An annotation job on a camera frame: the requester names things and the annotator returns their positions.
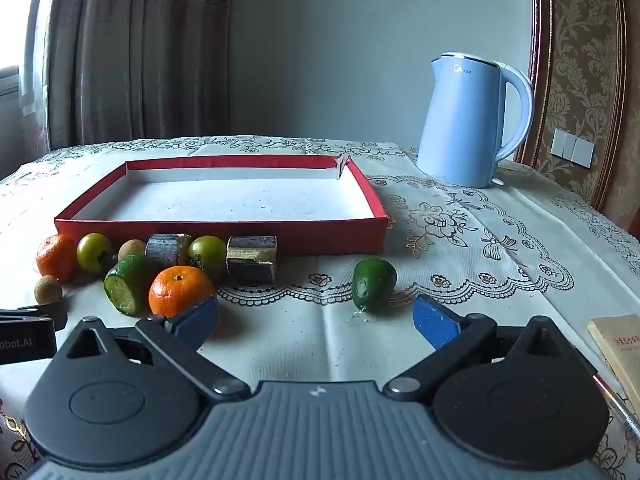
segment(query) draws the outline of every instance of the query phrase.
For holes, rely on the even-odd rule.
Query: orange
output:
[[[171,317],[207,296],[216,296],[216,287],[197,267],[169,267],[158,274],[149,290],[151,312]]]
[[[38,247],[36,265],[43,276],[68,282],[78,268],[75,240],[67,235],[50,236]]]

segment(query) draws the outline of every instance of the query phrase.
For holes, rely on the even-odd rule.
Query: gray curtain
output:
[[[20,106],[31,158],[225,134],[229,0],[32,0]]]

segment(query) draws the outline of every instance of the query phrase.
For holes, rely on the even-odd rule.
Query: brown floral wallpaper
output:
[[[535,168],[592,202],[612,134],[618,83],[616,0],[552,0],[552,74]],[[594,142],[591,169],[550,154],[555,129]]]
[[[602,213],[627,228],[640,207],[640,0],[624,0],[627,78],[622,128]]]

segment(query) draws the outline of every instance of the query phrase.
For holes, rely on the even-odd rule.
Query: kettle lid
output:
[[[496,68],[501,68],[500,63],[489,61],[488,59],[485,59],[483,57],[473,56],[472,54],[464,54],[463,52],[445,52],[444,54],[438,56],[436,59],[440,59],[441,57],[457,57],[459,59],[470,59],[471,61],[477,61],[490,66],[495,66]]]

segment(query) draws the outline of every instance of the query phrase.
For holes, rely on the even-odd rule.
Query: electric kettle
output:
[[[483,188],[498,162],[525,139],[533,121],[533,90],[519,70],[477,56],[446,52],[431,61],[436,85],[418,149],[418,168],[439,180]],[[520,95],[520,123],[503,146],[507,83]]]

